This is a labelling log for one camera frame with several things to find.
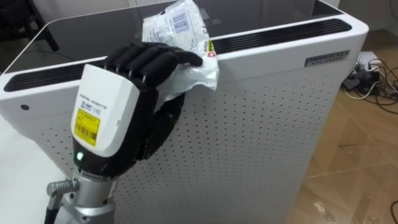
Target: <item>plastic bag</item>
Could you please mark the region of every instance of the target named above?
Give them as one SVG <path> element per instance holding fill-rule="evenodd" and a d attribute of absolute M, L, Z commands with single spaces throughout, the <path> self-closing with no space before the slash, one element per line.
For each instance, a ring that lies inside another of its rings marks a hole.
<path fill-rule="evenodd" d="M 219 68 L 216 52 L 201 18 L 199 8 L 192 0 L 180 0 L 158 15 L 144 19 L 143 42 L 162 42 L 195 52 L 203 59 L 201 67 L 179 65 L 160 86 L 159 95 L 164 101 L 204 85 L 216 90 Z"/>

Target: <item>wooden floor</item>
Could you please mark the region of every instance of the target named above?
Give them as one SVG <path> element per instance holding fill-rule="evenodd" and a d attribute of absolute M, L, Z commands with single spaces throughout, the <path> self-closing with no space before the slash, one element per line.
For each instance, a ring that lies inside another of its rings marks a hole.
<path fill-rule="evenodd" d="M 364 50 L 398 67 L 398 38 L 387 31 L 370 33 Z M 398 115 L 339 92 L 287 223 L 390 224 L 395 200 Z"/>

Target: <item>black glass top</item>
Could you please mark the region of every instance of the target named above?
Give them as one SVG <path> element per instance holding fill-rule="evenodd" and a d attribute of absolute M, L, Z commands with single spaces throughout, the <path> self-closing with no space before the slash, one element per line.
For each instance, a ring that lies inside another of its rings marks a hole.
<path fill-rule="evenodd" d="M 341 14 L 316 0 L 195 2 L 201 10 L 210 37 Z M 7 73 L 105 56 L 121 45 L 140 40 L 143 18 L 163 11 L 169 4 L 171 2 L 52 22 Z"/>

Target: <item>metal robot arm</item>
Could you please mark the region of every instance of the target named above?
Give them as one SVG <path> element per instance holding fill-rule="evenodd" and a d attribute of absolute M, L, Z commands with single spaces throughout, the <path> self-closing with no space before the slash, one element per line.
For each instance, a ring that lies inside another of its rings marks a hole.
<path fill-rule="evenodd" d="M 113 200 L 120 175 L 148 159 L 168 138 L 185 94 L 155 112 L 162 84 L 178 64 L 201 66 L 191 52 L 161 43 L 136 43 L 111 54 L 104 69 L 87 65 L 72 115 L 72 180 L 49 184 L 45 224 L 60 207 L 62 223 L 114 223 Z"/>

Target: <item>black vent grille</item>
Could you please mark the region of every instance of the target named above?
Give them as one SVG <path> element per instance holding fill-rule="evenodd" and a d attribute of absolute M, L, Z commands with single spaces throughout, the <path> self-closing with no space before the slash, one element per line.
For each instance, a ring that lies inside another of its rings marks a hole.
<path fill-rule="evenodd" d="M 328 34 L 336 34 L 339 32 L 346 32 L 351 29 L 352 27 L 349 24 L 339 19 L 330 19 L 327 21 L 268 30 L 239 37 L 214 40 L 213 44 L 217 54 L 225 54 L 239 50 L 281 44 Z"/>
<path fill-rule="evenodd" d="M 100 66 L 103 61 L 90 62 L 91 65 Z M 81 79 L 85 64 L 71 65 L 60 68 L 42 70 L 16 75 L 4 87 L 4 91 L 19 91 L 40 86 L 54 85 Z"/>
<path fill-rule="evenodd" d="M 351 29 L 352 27 L 349 24 L 339 19 L 330 19 L 327 21 L 269 30 L 256 34 L 214 40 L 213 44 L 218 54 L 225 54 L 238 50 L 335 34 Z M 102 62 L 103 61 L 97 61 L 90 64 L 100 66 Z M 4 87 L 4 91 L 26 90 L 29 88 L 79 80 L 83 73 L 83 67 L 84 64 L 78 64 L 16 75 L 7 83 Z"/>

